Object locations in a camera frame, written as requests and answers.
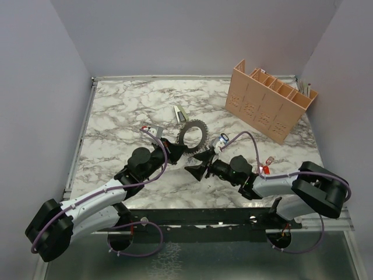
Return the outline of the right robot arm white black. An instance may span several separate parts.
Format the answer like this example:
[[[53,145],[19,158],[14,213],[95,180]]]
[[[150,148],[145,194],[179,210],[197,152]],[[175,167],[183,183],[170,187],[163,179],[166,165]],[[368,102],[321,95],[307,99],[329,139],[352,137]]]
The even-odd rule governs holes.
[[[198,181],[204,177],[217,176],[234,187],[238,186],[238,192],[248,200],[288,195],[280,197],[268,213],[268,222],[274,228],[281,228],[298,216],[314,212],[337,219],[347,195],[346,180],[310,161],[303,162],[300,173],[295,176],[284,174],[278,178],[261,178],[241,155],[233,157],[229,163],[215,160],[213,150],[193,157],[200,160],[201,164],[187,166],[185,170]]]

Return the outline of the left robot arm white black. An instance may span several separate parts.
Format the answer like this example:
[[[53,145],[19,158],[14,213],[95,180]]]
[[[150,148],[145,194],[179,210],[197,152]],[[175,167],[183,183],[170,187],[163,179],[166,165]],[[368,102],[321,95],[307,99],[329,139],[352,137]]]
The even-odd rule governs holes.
[[[50,262],[79,237],[101,229],[132,226],[132,214],[123,202],[153,182],[151,176],[157,170],[163,172],[168,164],[177,164],[186,149],[186,145],[162,138],[154,151],[135,149],[124,168],[98,189],[69,201],[49,199],[26,228],[31,252]]]

